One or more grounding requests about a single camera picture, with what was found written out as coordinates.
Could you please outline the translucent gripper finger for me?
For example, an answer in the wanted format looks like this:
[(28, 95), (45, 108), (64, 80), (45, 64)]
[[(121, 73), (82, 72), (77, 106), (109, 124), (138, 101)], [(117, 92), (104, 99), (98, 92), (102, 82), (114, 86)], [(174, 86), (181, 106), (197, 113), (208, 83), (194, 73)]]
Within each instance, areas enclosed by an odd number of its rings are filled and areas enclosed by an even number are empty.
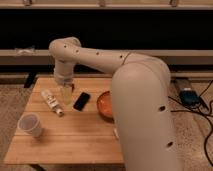
[(63, 99), (63, 102), (66, 105), (69, 105), (71, 103), (71, 96), (72, 96), (72, 92), (71, 92), (71, 85), (64, 85), (60, 88), (61, 91), (61, 96)]

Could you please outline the beige cylindrical gripper body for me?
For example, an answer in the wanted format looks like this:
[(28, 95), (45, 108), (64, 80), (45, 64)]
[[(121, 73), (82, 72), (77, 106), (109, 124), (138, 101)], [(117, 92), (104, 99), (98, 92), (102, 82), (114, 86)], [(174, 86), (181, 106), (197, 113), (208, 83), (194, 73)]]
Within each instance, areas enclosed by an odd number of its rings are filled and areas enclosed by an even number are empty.
[(70, 85), (74, 76), (74, 63), (55, 61), (54, 78), (58, 85)]

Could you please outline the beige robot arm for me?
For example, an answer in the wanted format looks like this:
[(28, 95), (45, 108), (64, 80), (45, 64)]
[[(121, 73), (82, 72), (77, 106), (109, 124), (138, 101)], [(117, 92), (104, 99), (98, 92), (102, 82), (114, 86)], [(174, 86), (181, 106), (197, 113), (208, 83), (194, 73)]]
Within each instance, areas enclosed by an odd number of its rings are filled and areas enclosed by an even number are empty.
[(133, 52), (83, 48), (75, 37), (49, 45), (58, 84), (70, 84), (79, 63), (110, 73), (112, 111), (126, 171), (183, 171), (171, 119), (170, 71), (161, 59)]

